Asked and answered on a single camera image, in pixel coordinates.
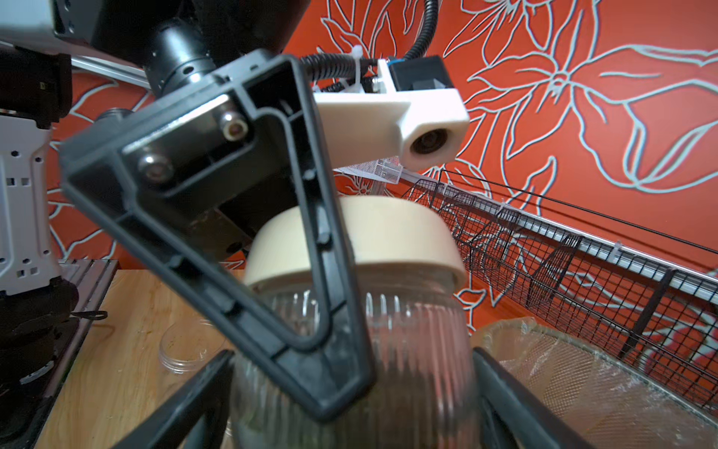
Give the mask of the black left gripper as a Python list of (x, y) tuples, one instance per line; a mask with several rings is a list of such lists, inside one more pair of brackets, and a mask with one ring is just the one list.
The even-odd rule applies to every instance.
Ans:
[[(374, 385), (355, 259), (304, 67), (255, 51), (67, 140), (62, 189), (85, 216), (207, 317), (314, 420)], [(317, 329), (298, 334), (224, 261), (299, 215)]]

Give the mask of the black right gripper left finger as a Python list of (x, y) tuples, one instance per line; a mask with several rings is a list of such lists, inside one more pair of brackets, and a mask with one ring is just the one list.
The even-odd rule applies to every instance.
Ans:
[(219, 448), (229, 418), (235, 353), (222, 350), (117, 448)]

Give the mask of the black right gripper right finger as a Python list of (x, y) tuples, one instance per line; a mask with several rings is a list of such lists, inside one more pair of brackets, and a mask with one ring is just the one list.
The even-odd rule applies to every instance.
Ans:
[(482, 448), (589, 448), (482, 348), (472, 352)]

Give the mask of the clear jar with tea leaves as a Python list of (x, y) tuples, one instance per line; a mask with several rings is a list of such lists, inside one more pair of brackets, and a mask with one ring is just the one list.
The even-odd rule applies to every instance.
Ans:
[(160, 340), (160, 365), (173, 374), (202, 369), (227, 347), (227, 340), (209, 320), (188, 318), (168, 328)]

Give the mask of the beige lidded jar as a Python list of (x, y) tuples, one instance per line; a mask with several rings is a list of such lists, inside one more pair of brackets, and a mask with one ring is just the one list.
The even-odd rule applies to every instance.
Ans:
[(360, 305), (377, 381), (337, 420), (318, 424), (238, 355), (237, 448), (475, 448), (476, 374), (455, 292), (467, 278), (445, 222), (390, 196), (344, 196)]

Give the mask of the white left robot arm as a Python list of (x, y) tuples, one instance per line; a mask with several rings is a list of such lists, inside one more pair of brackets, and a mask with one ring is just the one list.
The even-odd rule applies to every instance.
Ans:
[[(112, 110), (60, 155), (64, 195), (314, 421), (372, 389), (353, 252), (310, 86), (372, 61), (283, 53), (304, 1), (53, 1), (61, 39), (140, 65), (155, 101)], [(222, 266), (282, 207), (297, 211), (319, 329), (302, 337)]]

